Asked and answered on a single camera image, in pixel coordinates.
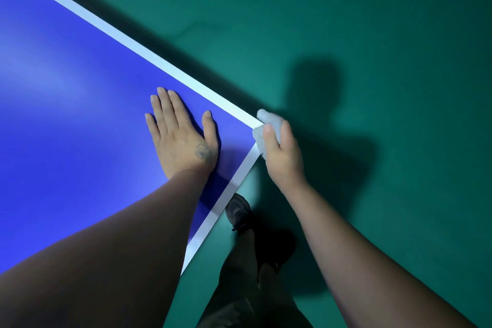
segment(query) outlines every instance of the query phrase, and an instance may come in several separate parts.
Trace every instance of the leg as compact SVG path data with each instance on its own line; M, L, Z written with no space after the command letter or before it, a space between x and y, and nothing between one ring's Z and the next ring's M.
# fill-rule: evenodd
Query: leg
M200 318L199 328L259 326L261 298L254 238L253 230L245 231L229 253L220 271L218 286Z
M312 325L297 308L282 280L267 263L258 275L261 298L265 313L265 324L272 328L312 328Z

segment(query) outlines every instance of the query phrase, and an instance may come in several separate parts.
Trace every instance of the shoe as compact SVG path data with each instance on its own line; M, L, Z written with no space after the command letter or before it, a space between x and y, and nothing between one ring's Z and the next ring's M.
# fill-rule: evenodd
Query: shoe
M263 263L268 263L276 273L294 254L296 238L289 230L271 232L265 244Z
M227 219L232 224L232 231L243 233L252 228L253 213L248 201L240 194L235 193L225 207Z

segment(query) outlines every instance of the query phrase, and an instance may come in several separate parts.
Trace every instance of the finger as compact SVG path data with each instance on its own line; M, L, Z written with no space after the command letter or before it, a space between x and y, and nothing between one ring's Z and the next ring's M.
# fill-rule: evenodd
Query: finger
M189 119L189 114L180 98L174 91L168 91L169 99L173 104L174 114L176 115L176 120L178 121L179 127L188 126L191 127L191 120Z
M205 113L203 113L202 125L203 125L203 136L205 137L205 141L212 149L217 150L218 149L217 129L210 110L207 110Z
M145 113L145 121L147 122L147 127L152 135L152 141L154 145L157 145L160 141L159 127L157 127L156 120L151 114Z
M174 114L173 104L169 100L169 95L162 87L157 88L157 93L162 106L162 115L164 116L164 121L166 121L167 132L174 131L178 128L178 120L176 120L176 114Z
M294 138L290 123L286 120L280 126L280 148L291 149L297 145L297 140Z
M263 127L263 138L265 139L265 149L268 152L280 149L279 142L276 139L275 130L270 123L266 123Z
M154 116L156 117L157 127L159 127L159 132L161 136L165 136L167 134L167 125L162 114L162 106L160 105L159 98L156 95L151 95L151 104L154 111Z

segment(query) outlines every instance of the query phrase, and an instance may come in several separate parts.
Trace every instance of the green floor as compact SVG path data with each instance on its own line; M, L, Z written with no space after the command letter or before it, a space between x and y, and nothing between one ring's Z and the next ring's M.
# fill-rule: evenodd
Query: green floor
M313 184L480 327L492 326L490 1L79 0L248 112L290 118ZM299 232L263 161L239 191ZM194 327L233 243L222 215L166 328ZM344 326L305 242L289 263L313 326Z

